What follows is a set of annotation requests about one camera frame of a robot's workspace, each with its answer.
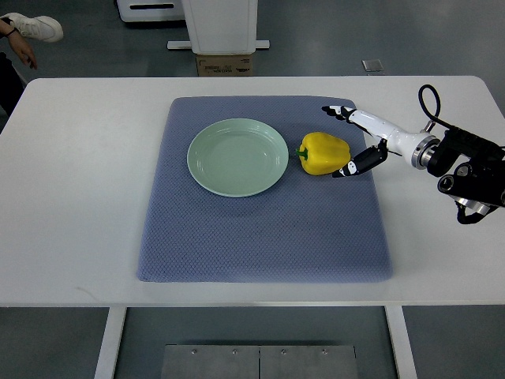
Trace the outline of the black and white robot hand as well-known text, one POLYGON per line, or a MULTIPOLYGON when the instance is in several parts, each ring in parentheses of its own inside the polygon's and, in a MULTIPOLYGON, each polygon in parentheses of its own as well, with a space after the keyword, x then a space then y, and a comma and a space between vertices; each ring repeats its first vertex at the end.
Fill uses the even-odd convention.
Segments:
POLYGON ((383 163, 389 153, 402 156, 412 167, 424 169, 423 155, 440 140, 423 131, 409 133, 399 126, 363 110, 341 105, 322 107, 328 115, 357 126, 374 137, 377 145, 366 148, 344 167, 332 173, 333 178, 360 175, 383 163))

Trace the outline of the person's hand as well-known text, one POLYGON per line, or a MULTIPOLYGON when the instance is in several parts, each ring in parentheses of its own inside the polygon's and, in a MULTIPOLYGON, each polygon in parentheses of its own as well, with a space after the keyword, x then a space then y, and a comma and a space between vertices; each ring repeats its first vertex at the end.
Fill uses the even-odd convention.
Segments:
POLYGON ((31 45, 20 33, 13 33, 7 37, 9 46, 21 62, 30 69, 37 69, 38 64, 31 45))

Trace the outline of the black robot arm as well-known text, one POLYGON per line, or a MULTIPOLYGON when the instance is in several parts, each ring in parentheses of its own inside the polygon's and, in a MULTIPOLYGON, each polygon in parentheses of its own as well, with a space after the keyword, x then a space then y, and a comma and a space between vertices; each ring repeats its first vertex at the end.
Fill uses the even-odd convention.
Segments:
POLYGON ((479 223, 504 206, 504 147, 442 120, 432 85, 422 85, 418 99, 428 117, 424 131, 440 125, 445 132, 440 141, 419 149, 416 164, 439 179, 437 189, 455 202, 460 224, 479 223))

